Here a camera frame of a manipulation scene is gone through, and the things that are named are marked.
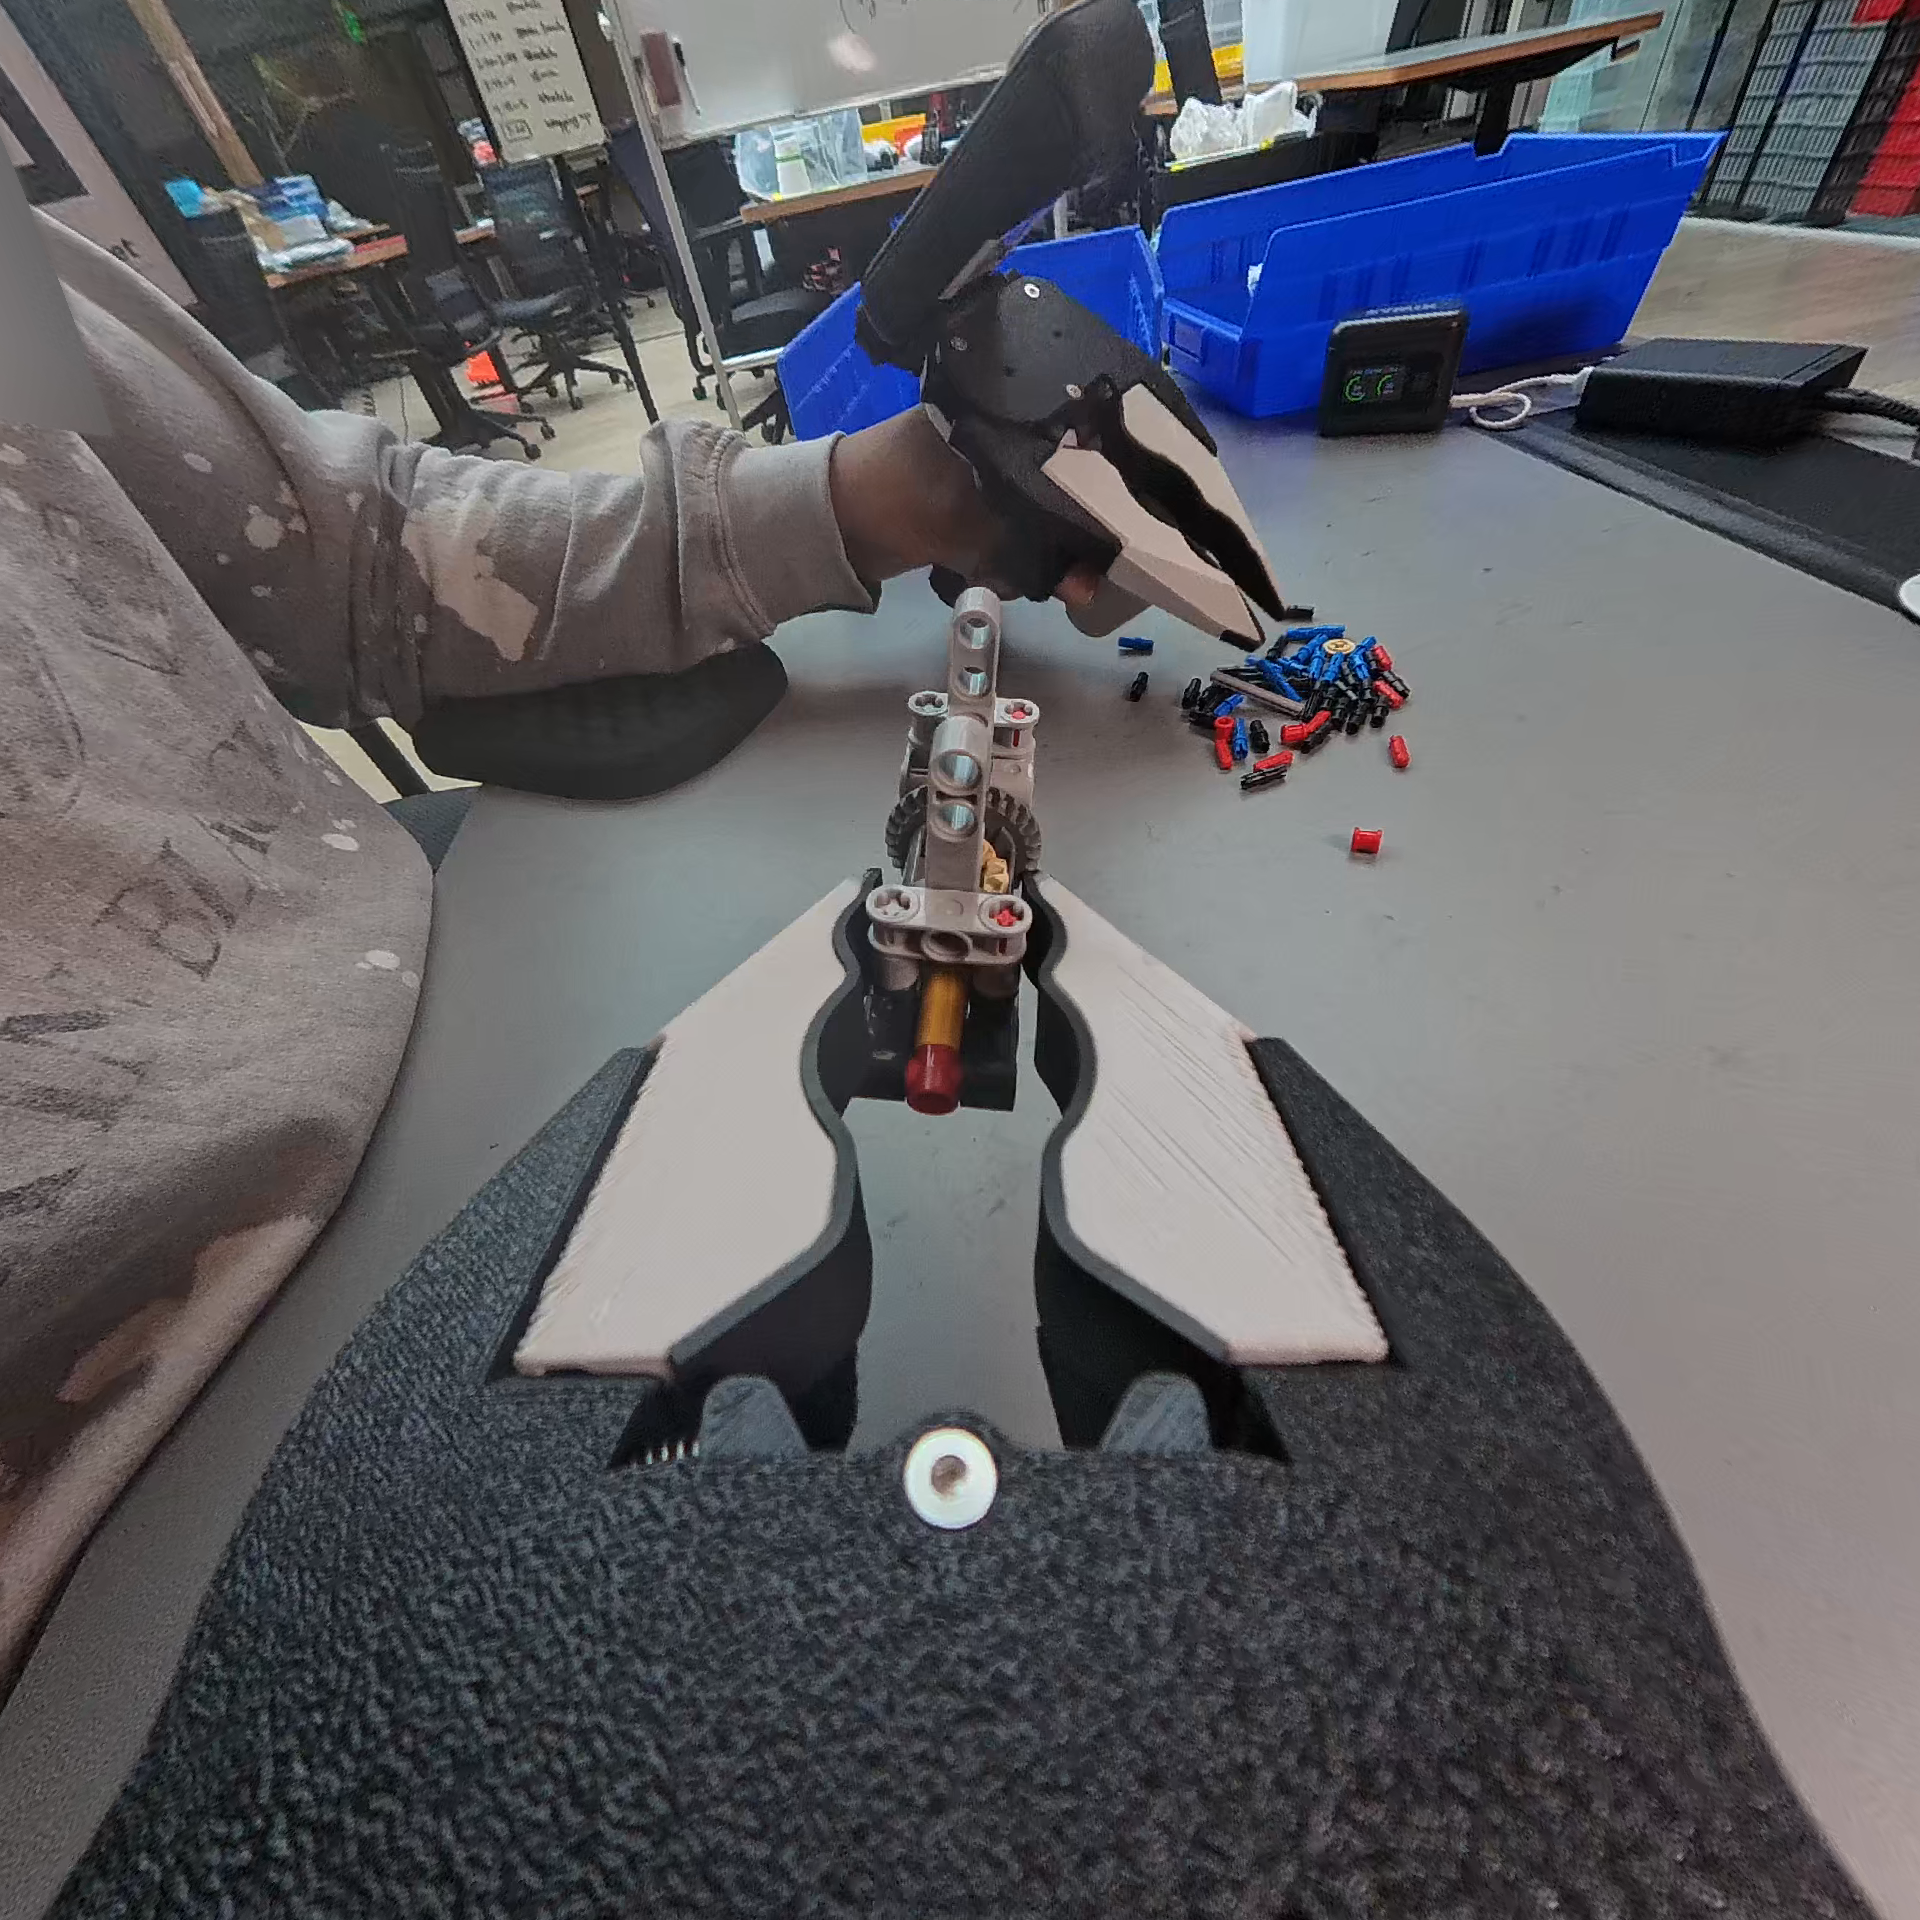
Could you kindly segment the grey desk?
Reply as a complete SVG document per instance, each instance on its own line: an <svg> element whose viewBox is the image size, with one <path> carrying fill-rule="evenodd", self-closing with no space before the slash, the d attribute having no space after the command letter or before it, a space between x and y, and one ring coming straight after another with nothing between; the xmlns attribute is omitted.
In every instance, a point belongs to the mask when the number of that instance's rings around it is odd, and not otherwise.
<svg viewBox="0 0 1920 1920"><path fill-rule="evenodd" d="M1253 1034L1387 1340L1182 1450L515 1373L653 1051L837 885L855 611L631 802L478 788L347 1188L3 1708L7 1916L1915 1916L1915 633L1474 433L1228 433L1408 775L1071 634L1047 877ZM1379 828L1376 860L1349 858Z"/></svg>

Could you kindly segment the black office chair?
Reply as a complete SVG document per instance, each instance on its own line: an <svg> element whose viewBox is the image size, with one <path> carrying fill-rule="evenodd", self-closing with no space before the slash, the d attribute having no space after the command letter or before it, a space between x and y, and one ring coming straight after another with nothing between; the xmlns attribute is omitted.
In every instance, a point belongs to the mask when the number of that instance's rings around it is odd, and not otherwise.
<svg viewBox="0 0 1920 1920"><path fill-rule="evenodd" d="M509 295L496 315L533 343L533 383L569 413L584 403L579 375L601 375L615 388L635 386L626 363L592 359L589 346L615 339L612 308L581 235L577 203L548 159L478 168L491 242Z"/></svg>

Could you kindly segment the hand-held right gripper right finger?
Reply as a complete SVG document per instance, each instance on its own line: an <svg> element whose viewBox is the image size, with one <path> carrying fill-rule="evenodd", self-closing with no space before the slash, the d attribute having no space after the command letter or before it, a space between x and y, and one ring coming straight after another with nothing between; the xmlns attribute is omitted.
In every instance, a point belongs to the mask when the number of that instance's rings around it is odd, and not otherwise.
<svg viewBox="0 0 1920 1920"><path fill-rule="evenodd" d="M1253 1032L1061 882L1030 901L1050 1246L1214 1363L1381 1365Z"/></svg>

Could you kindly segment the small whiteboard with writing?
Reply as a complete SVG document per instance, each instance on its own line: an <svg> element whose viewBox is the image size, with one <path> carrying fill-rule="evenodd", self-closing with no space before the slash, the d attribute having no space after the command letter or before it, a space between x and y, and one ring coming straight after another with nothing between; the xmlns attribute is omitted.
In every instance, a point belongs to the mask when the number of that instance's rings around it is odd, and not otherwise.
<svg viewBox="0 0 1920 1920"><path fill-rule="evenodd" d="M501 162L565 161L605 145L562 2L444 2L444 13Z"/></svg>

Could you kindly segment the black white printed sign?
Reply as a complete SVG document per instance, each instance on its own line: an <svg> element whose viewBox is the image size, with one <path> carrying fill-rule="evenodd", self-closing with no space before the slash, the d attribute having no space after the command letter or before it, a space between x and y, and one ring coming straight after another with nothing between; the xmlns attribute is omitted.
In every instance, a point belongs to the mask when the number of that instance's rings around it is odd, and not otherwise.
<svg viewBox="0 0 1920 1920"><path fill-rule="evenodd" d="M191 311L196 297L31 49L3 39L3 148L28 205L113 254Z"/></svg>

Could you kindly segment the large whiteboard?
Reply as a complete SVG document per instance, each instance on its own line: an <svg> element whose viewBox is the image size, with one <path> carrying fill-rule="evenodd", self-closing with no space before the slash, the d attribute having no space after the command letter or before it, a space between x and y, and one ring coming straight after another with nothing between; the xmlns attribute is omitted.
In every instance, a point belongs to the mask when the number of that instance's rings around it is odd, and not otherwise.
<svg viewBox="0 0 1920 1920"><path fill-rule="evenodd" d="M673 148L995 80L1047 2L612 2L659 140Z"/></svg>

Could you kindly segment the short blue storage bin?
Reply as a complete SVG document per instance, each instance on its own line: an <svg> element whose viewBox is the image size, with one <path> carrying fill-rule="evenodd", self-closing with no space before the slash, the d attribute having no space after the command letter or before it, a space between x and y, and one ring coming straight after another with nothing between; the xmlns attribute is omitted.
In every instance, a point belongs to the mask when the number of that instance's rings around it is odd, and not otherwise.
<svg viewBox="0 0 1920 1920"><path fill-rule="evenodd" d="M1164 284L1137 227L1022 245L1002 273L1056 284L1131 346L1161 359ZM919 399L916 375L875 365L858 344L858 313L860 289L851 286L779 350L779 397L796 441L864 430Z"/></svg>

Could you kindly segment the storage drawer rack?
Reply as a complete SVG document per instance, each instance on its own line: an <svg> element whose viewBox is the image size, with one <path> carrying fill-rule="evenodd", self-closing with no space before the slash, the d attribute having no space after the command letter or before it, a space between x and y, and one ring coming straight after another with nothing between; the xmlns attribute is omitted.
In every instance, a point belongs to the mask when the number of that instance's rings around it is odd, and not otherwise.
<svg viewBox="0 0 1920 1920"><path fill-rule="evenodd" d="M1839 228L1915 60L1915 4L1769 4L1689 213L1730 225Z"/></svg>

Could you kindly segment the black mesh chair seat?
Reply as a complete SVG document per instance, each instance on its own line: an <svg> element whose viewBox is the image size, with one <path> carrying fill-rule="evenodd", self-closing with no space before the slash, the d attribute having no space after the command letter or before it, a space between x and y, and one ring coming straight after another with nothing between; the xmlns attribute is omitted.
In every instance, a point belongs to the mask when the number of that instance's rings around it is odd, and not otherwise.
<svg viewBox="0 0 1920 1920"><path fill-rule="evenodd" d="M480 788L473 785L430 788L390 799L383 802L383 811L397 828L413 838L428 869L438 872L467 823L467 812L478 795Z"/></svg>

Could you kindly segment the black device with green display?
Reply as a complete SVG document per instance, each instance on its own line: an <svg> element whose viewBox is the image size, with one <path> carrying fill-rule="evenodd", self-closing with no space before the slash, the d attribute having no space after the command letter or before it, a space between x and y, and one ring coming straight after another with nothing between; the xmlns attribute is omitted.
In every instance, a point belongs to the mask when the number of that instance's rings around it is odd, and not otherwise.
<svg viewBox="0 0 1920 1920"><path fill-rule="evenodd" d="M1383 306L1326 339L1313 430L1324 441L1426 437L1452 418L1469 334L1456 303Z"/></svg>

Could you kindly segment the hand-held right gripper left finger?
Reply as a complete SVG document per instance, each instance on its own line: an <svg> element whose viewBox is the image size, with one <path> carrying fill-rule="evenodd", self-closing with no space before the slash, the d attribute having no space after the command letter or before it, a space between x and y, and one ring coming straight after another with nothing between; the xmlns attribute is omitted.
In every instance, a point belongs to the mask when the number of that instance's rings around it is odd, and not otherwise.
<svg viewBox="0 0 1920 1920"><path fill-rule="evenodd" d="M855 882L655 1036L513 1348L524 1379L824 1380L858 1347L872 1274L846 1093L824 1021Z"/></svg>

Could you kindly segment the wooden top desk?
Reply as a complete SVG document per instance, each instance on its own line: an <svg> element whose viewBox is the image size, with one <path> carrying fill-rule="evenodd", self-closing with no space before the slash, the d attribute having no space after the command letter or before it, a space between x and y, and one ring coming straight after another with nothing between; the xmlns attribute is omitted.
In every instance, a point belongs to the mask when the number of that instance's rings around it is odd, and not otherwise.
<svg viewBox="0 0 1920 1920"><path fill-rule="evenodd" d="M1444 86L1474 99L1479 119L1511 119L1527 86L1547 85L1595 57L1629 60L1664 23L1665 10L1650 8L1524 33L1452 39L1341 60L1324 70L1308 70L1293 85L1299 92L1322 99L1373 99L1415 86Z"/></svg>

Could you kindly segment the person's grey sweatshirt torso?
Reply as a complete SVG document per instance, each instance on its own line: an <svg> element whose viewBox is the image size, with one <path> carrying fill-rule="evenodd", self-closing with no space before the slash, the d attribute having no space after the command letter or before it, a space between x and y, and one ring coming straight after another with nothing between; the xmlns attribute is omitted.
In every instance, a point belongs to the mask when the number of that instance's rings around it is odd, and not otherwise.
<svg viewBox="0 0 1920 1920"><path fill-rule="evenodd" d="M406 468L39 213L106 428L3 406L3 1692L335 1213L420 996L424 857L294 710L363 693Z"/></svg>

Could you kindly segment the pile of small connector pins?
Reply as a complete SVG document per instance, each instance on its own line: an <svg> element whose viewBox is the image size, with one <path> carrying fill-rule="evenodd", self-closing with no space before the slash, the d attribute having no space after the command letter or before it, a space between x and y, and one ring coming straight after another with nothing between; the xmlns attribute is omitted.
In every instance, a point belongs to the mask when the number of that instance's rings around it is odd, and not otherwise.
<svg viewBox="0 0 1920 1920"><path fill-rule="evenodd" d="M1322 659L1319 643L1345 634L1354 650ZM1192 678L1178 714L1199 735L1214 766L1241 795L1284 787L1295 764L1336 741L1400 735L1412 689L1378 637L1338 625L1293 626L1243 659Z"/></svg>

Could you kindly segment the grey toy brick assembly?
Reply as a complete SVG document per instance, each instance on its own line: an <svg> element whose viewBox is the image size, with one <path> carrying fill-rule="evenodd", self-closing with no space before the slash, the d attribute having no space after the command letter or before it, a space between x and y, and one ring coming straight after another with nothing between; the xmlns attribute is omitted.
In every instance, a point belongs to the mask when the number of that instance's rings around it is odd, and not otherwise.
<svg viewBox="0 0 1920 1920"><path fill-rule="evenodd" d="M997 690L999 598L961 588L943 683L907 699L887 870L866 897L868 1015L887 1098L923 1116L1011 1102L1016 998L1044 865L1039 708Z"/></svg>

